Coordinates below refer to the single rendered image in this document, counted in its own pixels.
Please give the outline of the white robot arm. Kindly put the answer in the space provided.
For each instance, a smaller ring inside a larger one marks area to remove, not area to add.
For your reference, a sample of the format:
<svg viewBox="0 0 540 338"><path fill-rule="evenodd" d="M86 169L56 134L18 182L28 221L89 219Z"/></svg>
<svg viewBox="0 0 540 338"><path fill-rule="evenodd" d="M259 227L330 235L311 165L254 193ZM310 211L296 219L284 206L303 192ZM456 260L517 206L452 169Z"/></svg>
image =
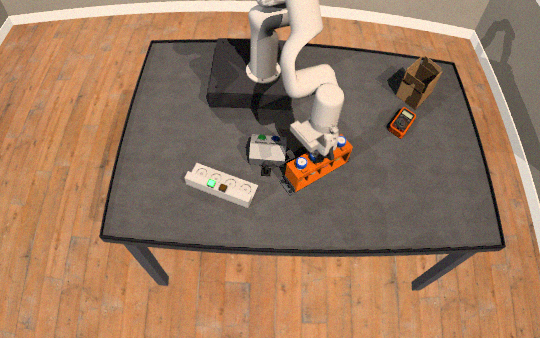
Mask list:
<svg viewBox="0 0 540 338"><path fill-rule="evenodd" d="M281 68L284 88L291 98L315 94L311 118L302 124L297 121L290 125L290 131L311 153L318 149L317 138L331 132L338 133L337 123L344 102L344 93L328 64L295 71L299 51L323 30L319 0L256 2L258 5L248 13L251 56L246 74L255 82L270 83L279 77ZM290 26L291 33L282 49L279 66L279 37L274 29L286 26Z"/></svg>

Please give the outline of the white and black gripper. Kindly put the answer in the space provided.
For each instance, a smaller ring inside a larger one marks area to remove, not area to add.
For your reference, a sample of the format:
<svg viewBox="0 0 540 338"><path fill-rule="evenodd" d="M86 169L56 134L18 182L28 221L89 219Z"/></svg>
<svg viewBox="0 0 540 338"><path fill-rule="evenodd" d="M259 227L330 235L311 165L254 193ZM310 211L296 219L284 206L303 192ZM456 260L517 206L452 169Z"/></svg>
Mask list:
<svg viewBox="0 0 540 338"><path fill-rule="evenodd" d="M334 138L334 139L333 139ZM334 158L333 151L337 147L338 142L338 133L335 135L334 133L327 133L319 138L316 139L316 141L319 143L318 149L316 149L319 154L316 156L315 163L321 163L324 161L324 158L329 159L332 161ZM333 149L332 149L333 148Z"/></svg>

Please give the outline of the orange multimeter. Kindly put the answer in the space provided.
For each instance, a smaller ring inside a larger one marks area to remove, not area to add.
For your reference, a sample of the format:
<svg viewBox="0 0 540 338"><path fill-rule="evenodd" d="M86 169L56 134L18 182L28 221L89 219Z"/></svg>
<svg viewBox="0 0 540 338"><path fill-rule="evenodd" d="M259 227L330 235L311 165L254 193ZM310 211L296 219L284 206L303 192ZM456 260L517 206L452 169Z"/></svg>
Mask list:
<svg viewBox="0 0 540 338"><path fill-rule="evenodd" d="M415 118L416 114L403 107L390 124L388 130L398 138L402 139Z"/></svg>

